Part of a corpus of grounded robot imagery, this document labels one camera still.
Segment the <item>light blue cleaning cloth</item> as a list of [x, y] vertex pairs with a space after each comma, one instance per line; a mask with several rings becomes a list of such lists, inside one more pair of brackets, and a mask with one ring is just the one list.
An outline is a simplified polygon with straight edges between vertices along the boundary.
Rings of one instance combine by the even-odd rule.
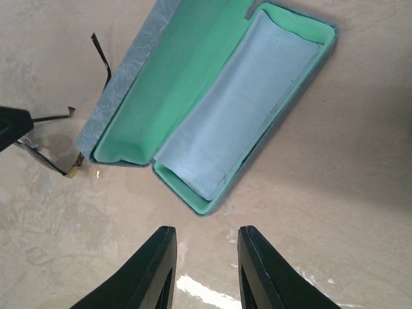
[[260, 10], [204, 96], [155, 157], [173, 187], [217, 197], [321, 45]]

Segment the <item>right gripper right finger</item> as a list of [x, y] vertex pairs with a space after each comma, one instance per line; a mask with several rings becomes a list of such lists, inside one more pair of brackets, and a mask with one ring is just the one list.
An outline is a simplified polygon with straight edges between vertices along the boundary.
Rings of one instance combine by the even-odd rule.
[[299, 275], [252, 225], [238, 231], [242, 308], [338, 308]]

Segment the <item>blue glasses case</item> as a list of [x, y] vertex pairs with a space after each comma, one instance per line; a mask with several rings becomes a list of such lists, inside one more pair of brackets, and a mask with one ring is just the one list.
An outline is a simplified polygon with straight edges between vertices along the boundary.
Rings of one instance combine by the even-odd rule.
[[[216, 80], [260, 10], [285, 30], [319, 43], [321, 49], [228, 184], [207, 201], [184, 186], [171, 186], [155, 157]], [[207, 215], [224, 202], [322, 70], [338, 33], [335, 24], [277, 1], [157, 1], [82, 128], [78, 148], [94, 164], [151, 167], [188, 207]]]

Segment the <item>black sunglasses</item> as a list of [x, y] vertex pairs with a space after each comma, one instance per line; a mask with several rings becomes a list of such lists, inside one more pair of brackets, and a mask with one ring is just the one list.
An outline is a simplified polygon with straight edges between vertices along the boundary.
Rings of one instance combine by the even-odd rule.
[[76, 109], [69, 106], [64, 115], [34, 119], [34, 130], [14, 145], [48, 169], [73, 178], [84, 161], [84, 155], [75, 145], [76, 134], [80, 132], [80, 120], [75, 118], [75, 112]]

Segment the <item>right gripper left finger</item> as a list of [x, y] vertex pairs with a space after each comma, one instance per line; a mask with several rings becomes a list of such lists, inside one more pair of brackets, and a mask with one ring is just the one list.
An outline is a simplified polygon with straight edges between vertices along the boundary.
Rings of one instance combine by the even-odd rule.
[[171, 308], [176, 264], [176, 229], [161, 226], [120, 269], [72, 307]]

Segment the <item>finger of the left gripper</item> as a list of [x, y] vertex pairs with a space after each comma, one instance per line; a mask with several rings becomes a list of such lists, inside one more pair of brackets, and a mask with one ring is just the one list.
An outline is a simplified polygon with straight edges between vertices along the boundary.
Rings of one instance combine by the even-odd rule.
[[30, 112], [25, 109], [1, 106], [0, 119], [0, 151], [5, 150], [34, 128]]

